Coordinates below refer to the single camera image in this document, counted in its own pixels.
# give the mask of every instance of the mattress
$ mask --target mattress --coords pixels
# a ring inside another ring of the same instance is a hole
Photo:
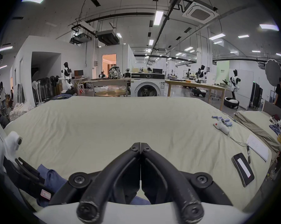
[[[278,151],[281,151],[281,143],[277,140],[277,134],[270,129],[270,115],[263,111],[244,111],[235,113],[235,119],[250,129],[257,135],[272,152],[272,158],[276,157]]]
[[[244,188],[231,158],[240,152],[247,157],[247,150],[216,129],[212,115],[228,117],[197,98],[73,96],[34,108],[5,132],[23,137],[19,157],[34,168],[43,164],[54,169],[65,179],[75,172],[102,170],[133,143],[146,142],[178,170],[210,174],[233,205],[243,210],[260,188],[270,162],[251,151],[255,179]],[[239,142],[252,134],[235,122],[229,129]],[[141,191],[138,196],[145,198]]]

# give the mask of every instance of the label sticker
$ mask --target label sticker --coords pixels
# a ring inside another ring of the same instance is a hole
[[[46,192],[45,190],[42,189],[41,194],[42,197],[50,200],[51,199],[51,194],[49,192]]]
[[[244,172],[246,173],[247,177],[250,177],[250,172],[248,171],[247,167],[245,166],[244,162],[242,161],[242,159],[238,159],[237,160],[239,162],[239,164],[241,165],[241,167],[243,168]]]

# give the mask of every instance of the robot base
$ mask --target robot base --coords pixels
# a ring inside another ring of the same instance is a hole
[[[194,95],[194,96],[196,96],[196,97],[199,97],[200,95],[201,95],[202,97],[205,97],[205,96],[206,96],[206,91],[205,91],[205,90],[202,90],[202,89],[196,89],[196,88],[194,88],[194,89],[192,89],[191,94]]]
[[[226,106],[226,107],[229,107],[231,109],[238,109],[239,108],[239,101],[236,100],[236,99],[233,99],[231,97],[226,97],[224,98],[224,102],[223,104]]]

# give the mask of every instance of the woman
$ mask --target woman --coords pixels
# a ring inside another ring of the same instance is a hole
[[[279,84],[277,85],[275,92],[276,98],[273,104],[281,108],[281,77],[279,78]]]
[[[0,102],[2,104],[2,109],[6,107],[6,92],[5,88],[2,86],[2,81],[0,82]]]

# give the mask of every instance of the table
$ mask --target table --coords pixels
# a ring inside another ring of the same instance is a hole
[[[182,86],[188,86],[188,87],[199,87],[199,88],[209,89],[208,103],[210,103],[211,90],[222,91],[220,110],[222,110],[225,91],[228,90],[228,88],[225,88],[225,87],[221,87],[221,86],[217,86],[217,85],[210,85],[210,84],[205,84],[205,83],[196,83],[196,82],[189,83],[189,82],[185,82],[185,81],[173,81],[173,80],[165,80],[165,83],[168,84],[167,96],[170,96],[170,94],[171,94],[172,85],[182,85]]]
[[[126,86],[126,97],[128,96],[128,82],[130,78],[121,78],[121,79],[102,79],[102,80],[90,80],[88,83],[92,84],[93,87],[93,96],[95,96],[95,86]]]
[[[101,96],[101,97],[111,97],[111,96],[120,96],[120,95],[126,95],[126,90],[114,90],[114,91],[100,91],[95,94],[95,96]]]

